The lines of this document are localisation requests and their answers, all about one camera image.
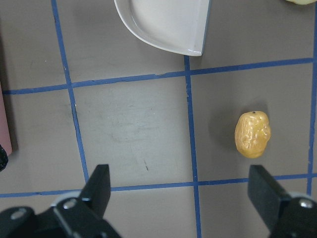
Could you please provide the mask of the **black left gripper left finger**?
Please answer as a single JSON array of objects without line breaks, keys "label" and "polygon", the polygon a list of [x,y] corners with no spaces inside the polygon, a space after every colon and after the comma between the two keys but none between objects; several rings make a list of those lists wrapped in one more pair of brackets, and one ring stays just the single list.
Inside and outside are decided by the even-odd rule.
[{"label": "black left gripper left finger", "polygon": [[109,238],[111,226],[103,219],[109,199],[109,166],[97,165],[79,195],[60,200],[53,213],[67,238]]}]

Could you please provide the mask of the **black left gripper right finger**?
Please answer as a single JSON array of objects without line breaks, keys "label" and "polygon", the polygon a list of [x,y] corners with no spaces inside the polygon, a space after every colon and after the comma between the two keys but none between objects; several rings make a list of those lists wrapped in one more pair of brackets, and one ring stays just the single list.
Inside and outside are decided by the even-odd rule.
[{"label": "black left gripper right finger", "polygon": [[251,165],[248,197],[269,230],[270,238],[315,238],[317,201],[286,191],[262,166]]}]

